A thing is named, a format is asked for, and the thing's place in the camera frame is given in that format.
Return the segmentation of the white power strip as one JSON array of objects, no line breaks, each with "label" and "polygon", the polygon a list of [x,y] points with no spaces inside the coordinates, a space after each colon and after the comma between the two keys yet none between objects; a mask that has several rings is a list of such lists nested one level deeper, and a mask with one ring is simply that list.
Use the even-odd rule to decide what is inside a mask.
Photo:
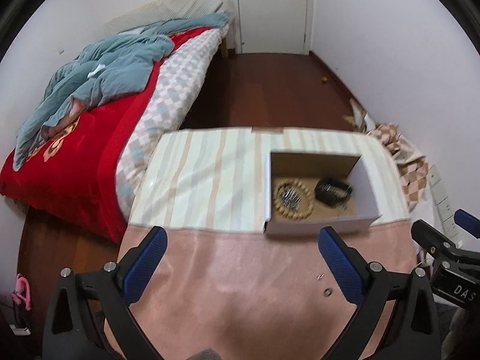
[{"label": "white power strip", "polygon": [[447,189],[435,165],[432,165],[429,169],[428,181],[444,235],[453,241],[457,247],[462,247],[461,231],[454,221],[455,210],[449,201]]}]

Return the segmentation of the black smart band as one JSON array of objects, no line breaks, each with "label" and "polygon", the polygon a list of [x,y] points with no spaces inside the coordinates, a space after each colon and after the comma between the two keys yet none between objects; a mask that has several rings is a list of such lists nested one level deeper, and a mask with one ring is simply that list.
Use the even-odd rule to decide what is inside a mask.
[{"label": "black smart band", "polygon": [[345,205],[352,193],[350,184],[333,177],[320,179],[314,189],[315,199],[329,207]]}]

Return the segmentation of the brown checkered cloth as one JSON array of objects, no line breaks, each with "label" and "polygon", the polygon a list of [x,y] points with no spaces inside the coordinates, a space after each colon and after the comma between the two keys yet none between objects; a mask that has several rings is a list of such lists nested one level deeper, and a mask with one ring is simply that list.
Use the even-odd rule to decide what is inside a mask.
[{"label": "brown checkered cloth", "polygon": [[396,124],[378,124],[368,135],[378,139],[393,158],[408,210],[412,211],[427,187],[429,164],[425,155],[400,133]]}]

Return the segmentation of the pink striped table cloth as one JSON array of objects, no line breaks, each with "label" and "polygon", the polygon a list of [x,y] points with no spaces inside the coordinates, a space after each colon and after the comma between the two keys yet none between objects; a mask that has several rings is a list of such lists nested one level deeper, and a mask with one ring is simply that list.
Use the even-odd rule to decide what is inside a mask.
[{"label": "pink striped table cloth", "polygon": [[416,265],[399,174],[377,139],[294,128],[166,133],[120,247],[154,225],[167,230],[167,252],[131,306],[164,358],[213,349],[222,359],[320,359],[353,314],[315,238],[264,235],[263,170],[274,150],[362,156],[381,217],[345,242],[393,272]]}]

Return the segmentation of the open white cardboard box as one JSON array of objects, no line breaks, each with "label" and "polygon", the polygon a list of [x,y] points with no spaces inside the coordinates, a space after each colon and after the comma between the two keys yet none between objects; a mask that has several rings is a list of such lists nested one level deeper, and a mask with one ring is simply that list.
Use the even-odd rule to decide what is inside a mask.
[{"label": "open white cardboard box", "polygon": [[312,236],[367,230],[381,217],[360,155],[273,151],[265,170],[264,234]]}]

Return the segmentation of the pink hanging item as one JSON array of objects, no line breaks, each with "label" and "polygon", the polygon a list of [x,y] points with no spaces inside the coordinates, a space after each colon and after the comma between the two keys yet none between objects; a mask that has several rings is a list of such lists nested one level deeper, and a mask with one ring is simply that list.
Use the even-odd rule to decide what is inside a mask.
[{"label": "pink hanging item", "polygon": [[23,306],[26,311],[31,310],[31,291],[28,280],[21,274],[16,276],[16,286],[11,293],[11,299],[16,306]]}]

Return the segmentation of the red bed cover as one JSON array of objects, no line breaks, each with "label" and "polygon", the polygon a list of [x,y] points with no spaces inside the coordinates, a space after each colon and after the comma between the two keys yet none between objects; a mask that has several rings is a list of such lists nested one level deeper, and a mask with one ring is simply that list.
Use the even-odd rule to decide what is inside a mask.
[{"label": "red bed cover", "polygon": [[1,195],[119,244],[155,147],[181,126],[224,36],[220,28],[172,35],[173,53],[143,92],[81,114],[17,172],[7,157]]}]

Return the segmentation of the bed with checkered mattress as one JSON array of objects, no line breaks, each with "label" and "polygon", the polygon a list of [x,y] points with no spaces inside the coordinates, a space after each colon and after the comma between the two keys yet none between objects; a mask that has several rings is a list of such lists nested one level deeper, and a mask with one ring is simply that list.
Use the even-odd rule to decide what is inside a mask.
[{"label": "bed with checkered mattress", "polygon": [[155,147],[182,124],[232,20],[230,0],[157,0],[113,19],[50,78],[1,195],[120,242]]}]

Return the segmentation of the torn cardboard pieces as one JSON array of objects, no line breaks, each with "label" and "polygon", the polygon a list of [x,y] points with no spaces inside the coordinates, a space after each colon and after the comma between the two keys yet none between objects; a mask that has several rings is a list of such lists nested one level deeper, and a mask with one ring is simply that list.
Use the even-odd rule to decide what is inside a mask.
[{"label": "torn cardboard pieces", "polygon": [[354,131],[369,133],[377,127],[377,122],[366,109],[354,98],[349,99],[352,115],[343,115],[342,119],[347,122]]}]

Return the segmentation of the teal blue blanket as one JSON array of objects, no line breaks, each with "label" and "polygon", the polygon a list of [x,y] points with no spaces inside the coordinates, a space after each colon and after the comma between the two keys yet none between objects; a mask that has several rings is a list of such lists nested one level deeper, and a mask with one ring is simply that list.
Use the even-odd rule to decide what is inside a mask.
[{"label": "teal blue blanket", "polygon": [[224,12],[148,24],[88,45],[50,78],[43,99],[16,133],[12,169],[79,114],[146,88],[156,63],[174,50],[171,35],[191,29],[221,29],[230,21]]}]

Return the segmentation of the white door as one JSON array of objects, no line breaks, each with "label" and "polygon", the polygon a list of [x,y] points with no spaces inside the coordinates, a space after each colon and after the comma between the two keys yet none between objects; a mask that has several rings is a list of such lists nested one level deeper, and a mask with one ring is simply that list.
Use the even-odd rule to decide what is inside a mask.
[{"label": "white door", "polygon": [[314,0],[233,0],[239,54],[306,55]]}]

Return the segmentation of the striped pillow at headboard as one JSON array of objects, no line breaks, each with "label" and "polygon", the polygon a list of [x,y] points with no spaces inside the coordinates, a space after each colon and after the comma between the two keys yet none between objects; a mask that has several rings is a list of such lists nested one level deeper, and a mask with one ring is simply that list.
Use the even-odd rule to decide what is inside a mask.
[{"label": "striped pillow at headboard", "polygon": [[106,35],[159,21],[193,19],[212,13],[233,15],[233,0],[156,0],[118,16],[103,25]]}]

